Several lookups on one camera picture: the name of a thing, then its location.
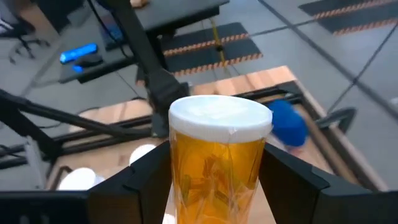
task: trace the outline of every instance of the concrete floor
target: concrete floor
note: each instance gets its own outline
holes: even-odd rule
[[[220,15],[215,17],[217,25],[231,22],[242,23],[250,34],[255,34],[252,39],[264,54],[264,57],[258,60],[235,65],[235,69],[229,67],[230,72],[233,76],[237,76],[287,65],[327,110],[349,86],[350,81],[293,30],[282,29],[267,32],[263,35],[259,34],[263,31],[286,26],[259,1],[262,0],[231,0],[229,4],[221,7]],[[292,24],[312,19],[297,7],[312,0],[264,1]],[[62,44],[67,45],[66,42],[70,38],[78,38],[76,36],[81,35],[81,30],[87,31],[93,29],[93,26],[95,26],[94,19],[90,18],[80,30],[70,29],[65,32],[60,40],[61,50]],[[209,26],[210,23],[206,20],[183,27],[177,33],[185,34]],[[393,26],[384,26],[343,36],[333,36],[315,22],[298,26],[301,32],[332,56],[353,76],[360,73],[392,28]],[[3,44],[9,45],[0,40],[0,45]],[[398,56],[397,47],[398,32],[394,32],[376,59],[364,72],[360,81],[386,102],[398,97],[398,89],[394,86],[398,78],[393,75],[398,68],[394,61],[395,56]],[[0,49],[2,49],[0,55],[6,53],[3,48]],[[46,55],[56,52],[56,49],[56,47],[52,47],[46,51]],[[0,60],[2,71],[6,71],[5,75],[0,77],[0,88],[17,95],[24,95],[37,103],[70,113],[78,113],[94,106],[112,105],[136,96],[134,91],[116,73],[110,73],[84,85],[74,81],[64,85],[53,83],[52,85],[35,88],[32,86],[34,77],[37,77],[36,82],[38,83],[51,83],[60,74],[60,64],[57,60],[49,63],[49,67],[45,71],[39,71],[43,66],[40,61],[23,60],[23,63],[13,66],[7,60]],[[132,65],[118,71],[118,73],[134,87],[139,95],[145,96],[145,91],[134,84],[136,70],[137,67]],[[190,81],[196,85],[222,78],[228,78],[228,75],[222,69],[219,69],[182,77],[180,80]],[[337,108],[345,106],[354,106],[359,110],[351,129],[347,133],[348,138],[364,154],[388,186],[392,189],[398,189],[398,177],[395,175],[395,170],[398,168],[395,162],[398,157],[396,150],[398,144],[397,121],[357,87],[348,92]],[[39,125],[54,123],[33,116],[30,116],[30,118]],[[66,125],[61,125],[58,128],[46,129],[45,132],[51,136],[57,136],[66,133],[67,130]],[[9,146],[21,141],[22,139],[7,127],[0,130],[1,144]],[[33,185],[34,181],[26,167],[0,170],[0,189],[2,190],[31,189]]]

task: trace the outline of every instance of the black mat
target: black mat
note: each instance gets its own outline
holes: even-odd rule
[[[219,38],[224,40],[222,43],[224,57],[229,64],[262,57],[260,50],[248,37],[247,31],[240,23],[218,26],[217,31]],[[162,42],[164,52],[185,48],[184,51],[165,57],[169,71],[175,75],[188,75],[222,67],[220,53],[216,50],[216,46],[200,44],[206,42],[215,42],[212,29],[176,36],[168,42]],[[201,47],[190,48],[189,50],[187,46],[193,45]],[[138,73],[137,82],[141,80],[143,80],[143,75]]]
[[[300,8],[307,14],[318,18],[317,22],[326,30],[338,35],[372,29],[396,22],[398,18],[398,1],[371,1],[375,3],[375,6],[362,7],[364,2],[335,1],[333,3],[332,0],[323,0],[304,4]],[[349,11],[335,14],[337,9],[340,9],[341,12],[347,10],[350,6]]]

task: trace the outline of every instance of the wooden table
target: wooden table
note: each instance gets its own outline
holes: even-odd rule
[[[229,78],[220,80],[213,83],[207,83],[193,87],[192,93],[194,95],[235,95],[239,93],[245,93],[253,90],[263,89],[278,85],[285,82],[296,81],[301,86],[303,93],[307,99],[312,102],[312,106],[320,113],[324,114],[322,108],[312,98],[312,96],[303,89],[302,85],[298,83],[296,78],[292,75],[292,72],[287,67],[273,68],[270,70],[263,70],[260,72],[250,73],[247,75],[241,75],[235,78]],[[272,96],[271,98],[279,98],[282,96]],[[269,97],[260,99],[258,101],[270,100]],[[352,183],[358,183],[358,180],[351,172],[347,164],[343,162],[341,157],[336,153],[333,147],[328,143],[327,139],[317,128],[315,123],[312,121],[308,113],[302,108],[302,106],[296,106],[296,110],[301,113],[305,118],[307,126],[310,130],[311,136],[315,137],[318,142],[322,143],[323,153],[327,154],[328,157],[332,158],[332,163],[335,169],[338,170],[339,174],[346,180]],[[140,116],[149,115],[152,113],[151,107],[143,100],[128,101],[125,103],[116,104],[113,106],[107,106],[98,110],[91,110],[84,112],[80,116],[90,118],[103,123],[115,123],[126,119],[136,118]],[[356,152],[355,148],[349,143],[344,135],[337,129],[332,128],[335,134],[340,138],[342,144],[350,148],[352,152]],[[71,127],[70,131],[77,131],[78,127]],[[93,151],[86,151],[79,154],[72,154],[69,156],[61,157],[53,169],[53,174],[49,178],[49,183],[54,178],[54,170],[58,167],[68,165],[72,169],[79,167],[89,167],[93,169],[97,174],[102,175],[105,178],[111,177],[115,173],[119,172],[124,167],[128,166],[129,157],[131,152],[135,150],[137,146],[142,144],[155,144],[158,145],[163,142],[163,139],[146,138],[137,141],[131,141],[115,146],[104,147]],[[333,173],[329,164],[322,156],[319,148],[314,144],[312,138],[308,138],[305,145],[302,147],[301,153],[297,154],[297,157],[313,164],[314,166],[323,169],[329,173]],[[171,204],[167,205],[167,213],[174,214],[174,208]],[[261,186],[257,188],[256,195],[253,200],[252,209],[249,215],[249,223],[275,223],[274,217],[272,216],[271,209],[268,206],[264,192]]]

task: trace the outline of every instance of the beer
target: beer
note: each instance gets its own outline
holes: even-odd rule
[[[246,223],[272,113],[232,96],[189,96],[169,111],[177,223]]]

